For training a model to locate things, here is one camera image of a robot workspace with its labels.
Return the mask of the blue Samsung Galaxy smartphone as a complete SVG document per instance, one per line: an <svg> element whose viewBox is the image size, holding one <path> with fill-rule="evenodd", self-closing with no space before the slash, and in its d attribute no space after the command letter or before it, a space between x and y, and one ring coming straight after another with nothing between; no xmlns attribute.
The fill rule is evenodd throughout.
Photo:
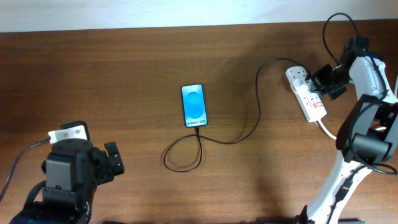
<svg viewBox="0 0 398 224"><path fill-rule="evenodd" d="M185 125L187 128L206 126L208 118L202 84L181 87Z"/></svg>

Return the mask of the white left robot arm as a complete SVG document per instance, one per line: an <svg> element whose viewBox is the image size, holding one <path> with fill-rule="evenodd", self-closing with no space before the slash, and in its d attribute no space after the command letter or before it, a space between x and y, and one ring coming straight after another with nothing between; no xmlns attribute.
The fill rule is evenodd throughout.
<svg viewBox="0 0 398 224"><path fill-rule="evenodd" d="M115 142L100 150L85 139L56 142L42 164L46 179L29 192L11 223L89 223L97 186L124 173Z"/></svg>

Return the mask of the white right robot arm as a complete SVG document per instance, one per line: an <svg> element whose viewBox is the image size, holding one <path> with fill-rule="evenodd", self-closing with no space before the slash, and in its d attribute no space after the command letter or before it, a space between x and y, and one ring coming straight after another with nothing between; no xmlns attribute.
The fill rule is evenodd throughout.
<svg viewBox="0 0 398 224"><path fill-rule="evenodd" d="M296 223L339 223L353 192L371 172L397 175L386 164L397 149L397 97L385 75L381 54L369 50L369 39L357 35L346 41L340 64L325 65L296 83L295 91L320 93L336 99L354 84L358 101L336 135L338 150L320 193L304 206Z"/></svg>

